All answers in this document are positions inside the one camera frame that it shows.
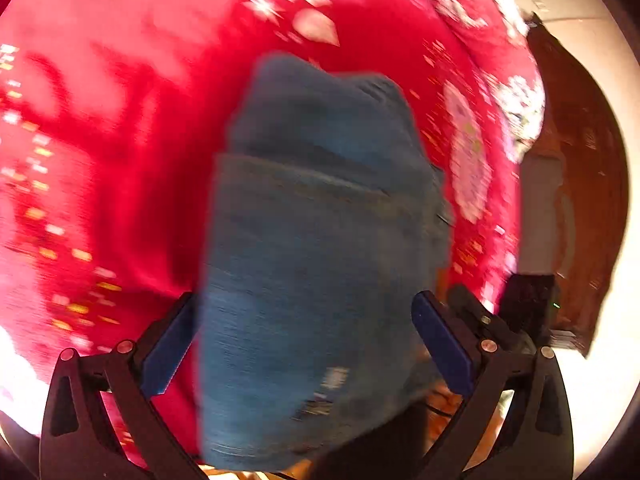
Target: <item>red fabric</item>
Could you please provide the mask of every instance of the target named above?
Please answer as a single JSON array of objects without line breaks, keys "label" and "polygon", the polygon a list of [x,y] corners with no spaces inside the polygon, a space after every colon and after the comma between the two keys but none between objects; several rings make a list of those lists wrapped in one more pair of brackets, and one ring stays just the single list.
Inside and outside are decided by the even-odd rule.
[{"label": "red fabric", "polygon": [[[516,253],[518,169],[477,63],[502,59],[529,75],[535,66],[494,23],[492,0],[465,0],[492,13],[486,43],[431,0],[269,1],[277,14],[267,17],[255,0],[13,0],[0,17],[0,43],[20,49],[0,84],[21,94],[5,97],[0,121],[0,324],[39,380],[63,348],[86,354],[135,338],[197,286],[213,156],[255,60],[271,50],[329,72],[380,72],[404,89],[448,177],[450,281],[496,300]],[[302,38],[292,25],[302,9],[331,20],[337,40],[331,27],[322,41]],[[450,102],[459,92],[468,103],[460,124],[471,113],[481,132],[457,145],[462,194],[486,178],[476,222],[453,191],[452,140],[462,137],[446,84]],[[18,383],[0,381],[2,406],[19,418]],[[193,383],[189,355],[156,404],[194,454]]]}]

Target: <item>red patterned cloth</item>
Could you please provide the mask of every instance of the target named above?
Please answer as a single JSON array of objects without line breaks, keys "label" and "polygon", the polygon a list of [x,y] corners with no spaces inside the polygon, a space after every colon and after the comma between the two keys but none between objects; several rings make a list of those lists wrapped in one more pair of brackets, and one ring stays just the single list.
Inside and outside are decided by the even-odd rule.
[{"label": "red patterned cloth", "polygon": [[[514,266],[543,93],[493,0],[13,0],[0,42],[0,410],[30,431],[63,348],[108,351],[197,287],[213,155],[265,52],[396,81],[446,170],[450,283],[491,307]],[[188,355],[155,402],[196,454],[193,385]]]}]

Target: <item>blue gripper pad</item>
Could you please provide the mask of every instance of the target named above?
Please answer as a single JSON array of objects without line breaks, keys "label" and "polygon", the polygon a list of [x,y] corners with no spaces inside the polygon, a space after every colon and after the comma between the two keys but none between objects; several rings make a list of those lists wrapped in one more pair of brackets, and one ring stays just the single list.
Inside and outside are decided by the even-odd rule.
[{"label": "blue gripper pad", "polygon": [[411,307],[411,318],[415,329],[427,347],[431,358],[438,367],[449,389],[465,398],[469,397],[476,382],[474,363],[449,329],[452,324],[462,323],[440,307],[437,311],[436,299],[430,293],[419,292]]},{"label": "blue gripper pad", "polygon": [[196,334],[196,301],[190,294],[178,301],[186,303],[141,363],[140,390],[147,399],[164,394]]}]

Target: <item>blue denim fabric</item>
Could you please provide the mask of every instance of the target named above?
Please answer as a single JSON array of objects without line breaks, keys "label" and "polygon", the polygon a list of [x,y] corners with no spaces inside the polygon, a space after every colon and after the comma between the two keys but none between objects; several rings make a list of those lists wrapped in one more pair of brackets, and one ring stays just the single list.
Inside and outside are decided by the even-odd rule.
[{"label": "blue denim fabric", "polygon": [[280,470],[436,379],[410,307],[446,265],[442,174],[391,81],[281,55],[258,66],[216,165],[201,448],[216,468]]}]

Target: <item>brown leather item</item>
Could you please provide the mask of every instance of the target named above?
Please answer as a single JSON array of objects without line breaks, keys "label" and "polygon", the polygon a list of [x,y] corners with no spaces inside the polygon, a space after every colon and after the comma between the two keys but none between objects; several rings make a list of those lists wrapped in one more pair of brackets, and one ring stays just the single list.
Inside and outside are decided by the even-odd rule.
[{"label": "brown leather item", "polygon": [[628,211],[628,172],[620,128],[589,72],[536,20],[528,36],[546,91],[543,131],[531,153],[559,159],[558,243],[561,290],[554,328],[589,351],[620,252]]}]

